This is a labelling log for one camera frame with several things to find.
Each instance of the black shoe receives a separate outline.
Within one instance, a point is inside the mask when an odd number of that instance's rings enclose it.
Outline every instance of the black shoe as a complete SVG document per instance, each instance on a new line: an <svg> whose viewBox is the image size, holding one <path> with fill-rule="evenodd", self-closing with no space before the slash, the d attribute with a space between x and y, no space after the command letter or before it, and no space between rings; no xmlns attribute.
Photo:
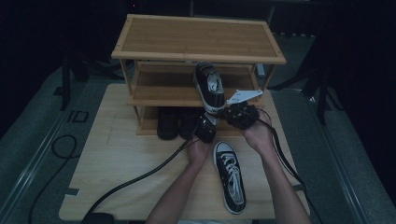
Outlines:
<svg viewBox="0 0 396 224"><path fill-rule="evenodd" d="M219 142L213 150L213 162L219 172L224 192L224 202L232 214L241 214L247 204L241 169L230 144Z"/></svg>
<svg viewBox="0 0 396 224"><path fill-rule="evenodd" d="M192 136L198 119L204 114L201 107L183 107L180 115L180 130L179 134L182 138L188 139Z"/></svg>
<svg viewBox="0 0 396 224"><path fill-rule="evenodd" d="M178 136L178 108L158 107L157 134L162 140L172 140Z"/></svg>
<svg viewBox="0 0 396 224"><path fill-rule="evenodd" d="M212 63L196 64L193 81L209 114L217 114L218 110L224 108L224 89L220 74Z"/></svg>

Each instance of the hand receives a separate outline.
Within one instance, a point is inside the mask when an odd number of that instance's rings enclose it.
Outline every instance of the hand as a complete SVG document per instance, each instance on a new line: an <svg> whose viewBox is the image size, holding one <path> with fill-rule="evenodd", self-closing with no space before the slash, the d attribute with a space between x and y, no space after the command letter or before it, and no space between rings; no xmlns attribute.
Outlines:
<svg viewBox="0 0 396 224"><path fill-rule="evenodd" d="M196 165L199 168L204 166L205 160L209 155L211 148L211 144L203 143L197 136L194 135L190 141L189 147L187 148L189 164Z"/></svg>
<svg viewBox="0 0 396 224"><path fill-rule="evenodd" d="M272 125L270 118L260 109L258 111L260 114L260 119L267 124ZM256 123L254 123L250 128L241 132L242 135L245 136L247 143L259 153L263 149L269 150L274 148L271 130L269 127L258 121L256 121Z"/></svg>

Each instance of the forearm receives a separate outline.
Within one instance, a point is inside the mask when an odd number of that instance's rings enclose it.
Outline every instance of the forearm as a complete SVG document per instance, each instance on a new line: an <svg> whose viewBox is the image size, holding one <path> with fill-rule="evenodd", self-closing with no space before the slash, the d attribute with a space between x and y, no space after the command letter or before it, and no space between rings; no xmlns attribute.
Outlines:
<svg viewBox="0 0 396 224"><path fill-rule="evenodd" d="M177 223L189 198L192 184L201 167L187 165L157 202L146 223Z"/></svg>
<svg viewBox="0 0 396 224"><path fill-rule="evenodd" d="M262 165L270 185L276 223L311 223L305 208L287 179L275 151L259 151Z"/></svg>

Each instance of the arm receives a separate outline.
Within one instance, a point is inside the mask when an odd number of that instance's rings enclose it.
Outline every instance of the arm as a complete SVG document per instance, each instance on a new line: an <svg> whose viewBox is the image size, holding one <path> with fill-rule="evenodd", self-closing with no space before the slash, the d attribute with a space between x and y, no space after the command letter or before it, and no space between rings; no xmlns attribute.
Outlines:
<svg viewBox="0 0 396 224"><path fill-rule="evenodd" d="M260 119L271 124L271 120L263 112L260 112ZM256 122L252 127L244 130L243 135L247 143L262 158L262 166L274 202L276 223L311 223L300 198L283 172L270 130Z"/></svg>
<svg viewBox="0 0 396 224"><path fill-rule="evenodd" d="M146 223L177 223L189 198L195 177L204 166L210 145L197 141L187 149L189 163L157 202Z"/></svg>

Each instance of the wooden shoe rack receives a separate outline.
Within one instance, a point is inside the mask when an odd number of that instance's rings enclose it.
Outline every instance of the wooden shoe rack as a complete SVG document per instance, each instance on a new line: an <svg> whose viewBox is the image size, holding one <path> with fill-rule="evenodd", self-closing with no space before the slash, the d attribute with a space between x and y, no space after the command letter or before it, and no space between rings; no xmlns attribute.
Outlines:
<svg viewBox="0 0 396 224"><path fill-rule="evenodd" d="M265 91L277 64L286 60L265 21L128 15L112 52L120 59L139 121L137 134L156 134L158 106L203 106L192 82L197 62L212 62L229 99L236 90ZM134 60L132 80L126 61ZM259 87L257 63L269 64ZM264 105L262 96L249 100ZM239 133L221 121L220 135Z"/></svg>

